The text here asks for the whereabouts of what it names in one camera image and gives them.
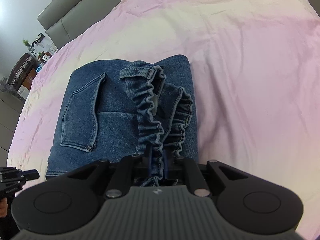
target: wall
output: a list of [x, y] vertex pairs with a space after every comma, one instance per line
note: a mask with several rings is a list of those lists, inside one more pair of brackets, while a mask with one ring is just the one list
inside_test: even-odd
[[37, 18], [51, 1], [0, 0], [0, 78], [8, 76], [20, 57], [28, 52], [22, 39], [31, 43], [40, 32], [46, 35]]

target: circular cap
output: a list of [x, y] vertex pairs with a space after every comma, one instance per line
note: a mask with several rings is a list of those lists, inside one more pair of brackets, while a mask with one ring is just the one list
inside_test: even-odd
[[281, 206], [280, 199], [269, 192], [253, 192], [243, 199], [244, 206], [249, 210], [268, 214], [276, 211]]
[[110, 189], [106, 192], [108, 198], [117, 198], [122, 195], [122, 192], [119, 189]]
[[194, 191], [194, 194], [198, 197], [207, 197], [210, 195], [210, 191], [205, 188], [198, 188]]
[[60, 191], [46, 192], [35, 199], [36, 209], [46, 214], [60, 213], [66, 210], [70, 204], [70, 196]]

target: denim pocket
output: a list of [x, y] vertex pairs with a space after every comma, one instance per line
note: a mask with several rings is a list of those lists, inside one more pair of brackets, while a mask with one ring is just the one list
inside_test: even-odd
[[98, 121], [95, 106], [99, 88], [106, 78], [102, 73], [74, 91], [62, 116], [60, 145], [91, 152], [96, 145]]

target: bed sheet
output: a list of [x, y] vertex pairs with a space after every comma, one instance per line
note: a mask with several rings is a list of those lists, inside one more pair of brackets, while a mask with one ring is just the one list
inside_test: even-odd
[[191, 64], [198, 154], [296, 192], [298, 233], [320, 234], [320, 18], [307, 0], [122, 0], [36, 76], [8, 166], [47, 158], [70, 74], [101, 59]]

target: headboard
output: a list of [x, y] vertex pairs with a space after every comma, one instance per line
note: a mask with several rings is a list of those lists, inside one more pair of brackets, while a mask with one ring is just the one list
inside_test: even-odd
[[58, 49], [102, 20], [121, 0], [52, 0], [38, 21]]

